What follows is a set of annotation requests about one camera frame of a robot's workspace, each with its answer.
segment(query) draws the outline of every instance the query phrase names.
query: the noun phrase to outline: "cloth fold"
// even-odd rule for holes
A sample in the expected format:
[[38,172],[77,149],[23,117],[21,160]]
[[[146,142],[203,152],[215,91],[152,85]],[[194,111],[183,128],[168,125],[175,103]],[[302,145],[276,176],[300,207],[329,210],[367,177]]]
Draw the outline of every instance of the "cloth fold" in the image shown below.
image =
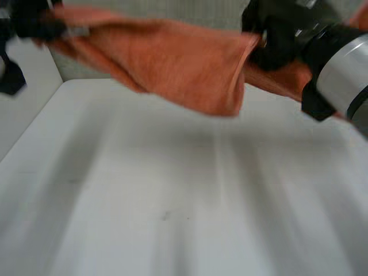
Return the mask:
[[244,94],[244,63],[256,34],[202,28],[173,20],[140,20],[89,7],[56,7],[68,26],[88,37],[51,46],[130,89],[217,116],[236,116]]

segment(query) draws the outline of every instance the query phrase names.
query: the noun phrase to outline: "white surface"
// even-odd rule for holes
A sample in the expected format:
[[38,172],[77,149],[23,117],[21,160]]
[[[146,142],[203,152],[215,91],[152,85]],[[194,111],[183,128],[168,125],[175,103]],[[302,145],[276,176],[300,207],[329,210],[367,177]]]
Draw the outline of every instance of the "white surface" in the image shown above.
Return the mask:
[[15,98],[0,94],[0,161],[63,83],[47,48],[13,40],[7,53],[21,67],[28,85]]
[[67,82],[0,163],[0,274],[367,275],[366,156],[253,87],[230,120]]

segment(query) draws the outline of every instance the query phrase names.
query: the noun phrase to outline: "orange towel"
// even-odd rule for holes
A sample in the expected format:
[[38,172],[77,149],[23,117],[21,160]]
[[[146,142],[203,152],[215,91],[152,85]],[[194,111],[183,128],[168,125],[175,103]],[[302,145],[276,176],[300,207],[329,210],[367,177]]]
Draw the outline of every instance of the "orange towel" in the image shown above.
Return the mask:
[[58,40],[60,52],[140,93],[218,116],[239,113],[244,63],[255,34],[206,29],[173,20],[138,20],[88,7],[56,7],[69,26],[89,26],[88,37]]

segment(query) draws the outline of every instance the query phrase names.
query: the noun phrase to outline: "small dark spot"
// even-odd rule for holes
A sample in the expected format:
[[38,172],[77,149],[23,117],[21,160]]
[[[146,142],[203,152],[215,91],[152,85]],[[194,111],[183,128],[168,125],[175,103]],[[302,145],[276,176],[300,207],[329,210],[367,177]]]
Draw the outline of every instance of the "small dark spot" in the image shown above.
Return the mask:
[[162,217],[162,221],[166,221],[170,219],[171,212],[166,211],[165,214]]

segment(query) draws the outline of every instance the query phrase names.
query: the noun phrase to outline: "white wall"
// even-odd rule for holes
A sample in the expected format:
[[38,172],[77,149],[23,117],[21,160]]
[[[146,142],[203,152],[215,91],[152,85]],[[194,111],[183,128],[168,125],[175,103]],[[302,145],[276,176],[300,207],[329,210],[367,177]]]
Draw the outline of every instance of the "white wall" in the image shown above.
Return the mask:
[[0,161],[63,83],[46,47],[14,40],[7,52],[23,70],[27,88],[15,98],[0,94]]

